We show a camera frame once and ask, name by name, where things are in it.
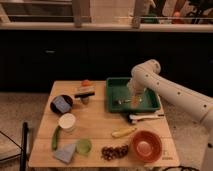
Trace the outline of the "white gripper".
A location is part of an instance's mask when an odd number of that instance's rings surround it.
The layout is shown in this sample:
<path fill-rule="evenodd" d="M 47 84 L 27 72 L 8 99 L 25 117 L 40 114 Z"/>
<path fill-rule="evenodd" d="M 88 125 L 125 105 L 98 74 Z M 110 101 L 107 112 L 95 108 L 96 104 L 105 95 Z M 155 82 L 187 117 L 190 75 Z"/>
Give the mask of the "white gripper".
<path fill-rule="evenodd" d="M 129 80 L 127 87 L 129 88 L 130 94 L 133 96 L 131 98 L 131 107 L 136 108 L 142 102 L 141 96 L 143 95 L 146 88 L 133 78 Z"/>

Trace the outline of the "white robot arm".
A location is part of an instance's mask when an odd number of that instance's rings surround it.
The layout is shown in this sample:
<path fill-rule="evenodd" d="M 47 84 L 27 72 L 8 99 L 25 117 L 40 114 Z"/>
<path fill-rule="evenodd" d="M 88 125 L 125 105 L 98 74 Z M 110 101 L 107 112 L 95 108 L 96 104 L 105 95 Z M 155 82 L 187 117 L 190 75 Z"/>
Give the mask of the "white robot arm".
<path fill-rule="evenodd" d="M 213 98 L 161 77 L 160 71 L 155 59 L 134 66 L 127 84 L 131 94 L 137 96 L 149 88 L 201 123 L 209 131 L 201 171 L 213 171 Z"/>

